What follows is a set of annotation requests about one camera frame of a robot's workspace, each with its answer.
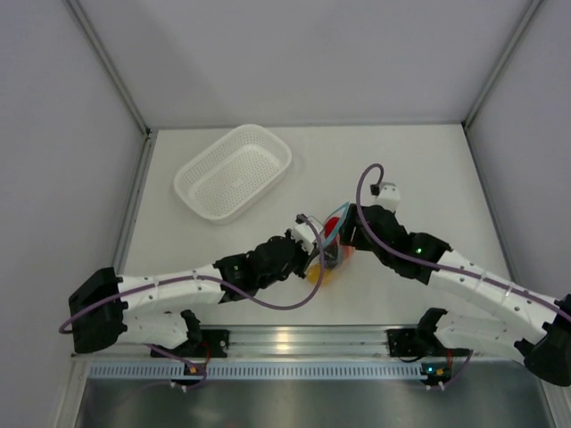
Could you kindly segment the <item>orange fake food piece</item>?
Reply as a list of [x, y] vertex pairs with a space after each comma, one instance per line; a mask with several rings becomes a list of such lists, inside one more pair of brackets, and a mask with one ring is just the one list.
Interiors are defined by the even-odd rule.
[[[339, 267], [335, 267], [335, 268], [326, 267], [324, 269], [324, 274], [323, 274], [323, 278], [321, 281], [321, 285], [327, 286], [327, 285], [331, 284], [332, 282], [334, 282], [334, 280], [338, 277], [340, 272], [341, 272], [341, 269]], [[308, 267], [308, 269], [305, 273], [305, 279], [312, 286], [315, 286], [318, 283], [318, 280], [319, 280], [321, 275], [322, 274], [321, 274], [320, 264], [313, 264], [313, 265]]]

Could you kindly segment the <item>red fake tomato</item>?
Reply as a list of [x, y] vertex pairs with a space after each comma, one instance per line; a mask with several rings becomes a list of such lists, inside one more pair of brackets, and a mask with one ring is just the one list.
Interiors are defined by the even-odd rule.
[[324, 238], [326, 242], [330, 243], [334, 241], [335, 237], [337, 236], [339, 230], [337, 224], [339, 220], [339, 217], [333, 216], [326, 221], [324, 228]]

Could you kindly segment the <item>clear zip top bag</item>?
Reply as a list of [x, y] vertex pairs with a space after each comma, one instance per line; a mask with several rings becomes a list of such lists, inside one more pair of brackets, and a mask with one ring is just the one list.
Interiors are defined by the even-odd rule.
[[322, 269], [319, 255], [317, 255], [305, 272], [305, 279], [312, 286], [318, 282], [321, 271], [324, 271], [321, 285], [326, 286], [332, 283], [341, 274], [354, 253], [352, 247], [340, 244], [341, 224], [347, 219], [349, 208], [350, 203], [345, 202], [325, 220], [322, 231], [323, 244], [325, 244], [325, 268]]

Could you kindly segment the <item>dark fake food piece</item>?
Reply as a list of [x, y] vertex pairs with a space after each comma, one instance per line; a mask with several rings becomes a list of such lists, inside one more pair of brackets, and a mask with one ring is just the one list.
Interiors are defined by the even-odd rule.
[[337, 243], [330, 243], [325, 249], [325, 267], [327, 269], [336, 269], [343, 264], [345, 259], [345, 251], [343, 246]]

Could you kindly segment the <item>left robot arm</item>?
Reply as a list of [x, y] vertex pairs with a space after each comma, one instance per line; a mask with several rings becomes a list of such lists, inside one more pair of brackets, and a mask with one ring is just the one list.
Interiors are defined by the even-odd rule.
[[314, 240], [286, 232], [247, 253], [176, 274], [120, 276], [101, 268], [70, 296], [71, 321], [63, 329], [78, 354], [129, 343], [192, 356], [202, 344], [193, 307], [249, 300], [290, 275], [303, 276], [315, 249]]

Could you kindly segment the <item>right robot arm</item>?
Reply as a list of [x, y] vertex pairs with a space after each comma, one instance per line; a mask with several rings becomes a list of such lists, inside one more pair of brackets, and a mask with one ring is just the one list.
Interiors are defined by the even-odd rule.
[[570, 384], [570, 298], [531, 292], [464, 258], [445, 241], [414, 233], [381, 206], [350, 204], [340, 241], [373, 253], [398, 276], [448, 292], [488, 314], [430, 308], [416, 341], [428, 354], [466, 349], [512, 359], [547, 383]]

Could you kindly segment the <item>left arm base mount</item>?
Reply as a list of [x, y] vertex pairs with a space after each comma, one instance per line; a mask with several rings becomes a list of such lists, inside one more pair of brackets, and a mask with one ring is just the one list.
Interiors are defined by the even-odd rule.
[[206, 329], [201, 331], [201, 339], [191, 339], [173, 350], [160, 347], [180, 358], [227, 358], [230, 331], [227, 329]]

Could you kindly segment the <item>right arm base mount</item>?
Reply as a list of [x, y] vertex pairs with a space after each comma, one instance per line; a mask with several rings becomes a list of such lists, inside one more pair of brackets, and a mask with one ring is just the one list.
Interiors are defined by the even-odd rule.
[[426, 333], [417, 328], [388, 329], [386, 336], [391, 357], [445, 357], [448, 353], [432, 333]]

